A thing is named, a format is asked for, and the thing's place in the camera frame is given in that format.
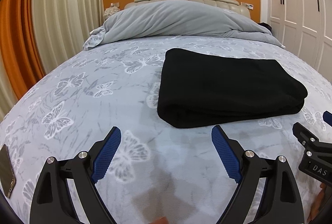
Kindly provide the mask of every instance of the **phone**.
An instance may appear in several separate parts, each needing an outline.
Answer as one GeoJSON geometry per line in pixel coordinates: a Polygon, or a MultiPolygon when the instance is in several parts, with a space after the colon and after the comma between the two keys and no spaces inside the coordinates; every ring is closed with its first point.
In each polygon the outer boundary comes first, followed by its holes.
{"type": "Polygon", "coordinates": [[[5,144],[0,150],[0,182],[5,196],[10,198],[16,184],[16,178],[9,159],[8,148],[5,144]]]}

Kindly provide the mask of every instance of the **white wardrobe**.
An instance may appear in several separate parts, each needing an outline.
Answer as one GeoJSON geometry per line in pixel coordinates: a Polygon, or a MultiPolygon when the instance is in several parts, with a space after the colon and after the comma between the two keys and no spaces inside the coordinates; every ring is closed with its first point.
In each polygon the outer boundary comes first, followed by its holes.
{"type": "Polygon", "coordinates": [[[268,0],[268,23],[288,51],[332,82],[332,0],[268,0]]]}

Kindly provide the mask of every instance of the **leather headboard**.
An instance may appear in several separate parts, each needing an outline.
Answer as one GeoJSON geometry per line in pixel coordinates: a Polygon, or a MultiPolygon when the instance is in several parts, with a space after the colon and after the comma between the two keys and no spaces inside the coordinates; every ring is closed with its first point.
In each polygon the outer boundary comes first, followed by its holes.
{"type": "MultiPolygon", "coordinates": [[[[124,8],[127,9],[130,7],[138,6],[141,4],[147,4],[150,2],[156,2],[156,1],[162,1],[162,0],[134,0],[134,2],[128,3],[124,8]]],[[[240,5],[240,3],[236,0],[189,0],[189,1],[195,1],[211,5],[214,7],[231,10],[250,18],[249,10],[245,6],[240,5]]]]}

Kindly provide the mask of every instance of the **cabinet handle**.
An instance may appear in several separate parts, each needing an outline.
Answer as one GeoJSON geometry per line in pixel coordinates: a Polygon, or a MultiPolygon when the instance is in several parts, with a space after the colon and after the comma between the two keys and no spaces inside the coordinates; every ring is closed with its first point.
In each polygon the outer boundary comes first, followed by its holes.
{"type": "Polygon", "coordinates": [[[320,12],[319,0],[317,0],[317,4],[318,4],[318,11],[320,12]]]}

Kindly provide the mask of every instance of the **silver screw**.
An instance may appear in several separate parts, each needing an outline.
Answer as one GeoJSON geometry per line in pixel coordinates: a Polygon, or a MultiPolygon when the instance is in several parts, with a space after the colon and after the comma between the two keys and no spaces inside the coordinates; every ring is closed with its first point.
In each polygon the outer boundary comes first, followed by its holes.
{"type": "Polygon", "coordinates": [[[284,156],[279,156],[278,159],[281,162],[286,162],[286,160],[287,160],[284,156]]]}
{"type": "Polygon", "coordinates": [[[80,159],[84,159],[84,158],[86,158],[87,155],[88,155],[87,152],[82,151],[82,152],[80,152],[80,153],[78,154],[78,157],[79,157],[80,159]]]}
{"type": "Polygon", "coordinates": [[[51,164],[53,162],[54,162],[54,157],[50,157],[50,158],[47,159],[48,164],[51,164]]]}
{"type": "Polygon", "coordinates": [[[252,151],[250,151],[250,150],[246,151],[246,156],[247,156],[247,157],[252,158],[254,155],[255,155],[254,152],[252,152],[252,151]]]}

